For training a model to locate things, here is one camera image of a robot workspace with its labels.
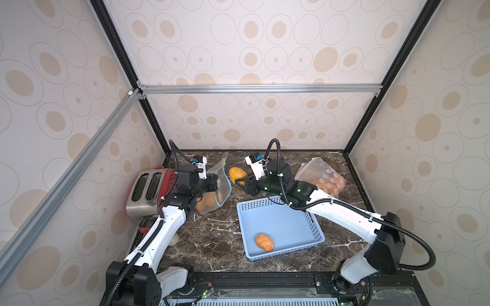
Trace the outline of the clear pink zipper bag spare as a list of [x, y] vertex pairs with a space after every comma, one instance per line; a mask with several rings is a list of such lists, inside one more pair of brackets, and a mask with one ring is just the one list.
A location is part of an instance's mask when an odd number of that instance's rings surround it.
[[337, 198], [345, 188], [346, 180], [322, 158], [303, 163], [296, 173], [296, 181], [306, 181]]

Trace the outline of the orange wrinkled potato front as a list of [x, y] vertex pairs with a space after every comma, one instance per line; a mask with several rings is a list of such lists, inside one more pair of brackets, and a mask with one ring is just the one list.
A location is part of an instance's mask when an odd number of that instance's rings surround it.
[[272, 238], [270, 238], [269, 236], [263, 233], [260, 233], [259, 235], [256, 236], [255, 243], [257, 247], [259, 247], [265, 252], [271, 252], [274, 249], [274, 242]]

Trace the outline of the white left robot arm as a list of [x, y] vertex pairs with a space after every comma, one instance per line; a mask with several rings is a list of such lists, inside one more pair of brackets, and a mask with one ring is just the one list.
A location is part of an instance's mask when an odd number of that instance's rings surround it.
[[218, 191], [218, 175], [188, 164], [177, 171], [176, 183], [161, 197], [158, 217], [139, 245], [108, 267], [101, 305], [161, 305], [170, 293], [190, 285], [189, 268], [172, 266], [158, 273], [158, 266], [197, 200]]

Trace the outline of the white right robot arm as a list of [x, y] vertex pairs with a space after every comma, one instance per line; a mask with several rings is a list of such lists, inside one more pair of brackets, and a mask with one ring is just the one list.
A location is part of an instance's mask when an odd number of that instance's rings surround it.
[[[390, 212], [380, 215], [359, 209], [338, 200], [317, 184], [297, 180], [284, 159], [267, 161], [248, 156], [246, 162], [253, 173], [241, 174], [232, 179], [246, 194], [256, 196], [265, 193], [277, 196], [278, 204], [326, 218], [350, 230], [367, 243], [362, 251], [339, 265], [333, 275], [333, 283], [338, 291], [345, 291], [348, 285], [357, 284], [377, 272], [394, 275], [401, 269], [422, 271], [435, 266], [436, 255], [430, 245], [421, 237], [402, 228], [397, 215]], [[427, 263], [406, 265], [400, 262], [406, 238], [411, 238], [427, 252]]]

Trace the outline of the yellow potato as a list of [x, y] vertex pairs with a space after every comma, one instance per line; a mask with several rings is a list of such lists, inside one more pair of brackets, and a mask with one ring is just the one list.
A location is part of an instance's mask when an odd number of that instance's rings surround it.
[[248, 176], [248, 174], [241, 168], [232, 167], [229, 172], [230, 181], [235, 183], [237, 179], [243, 179]]

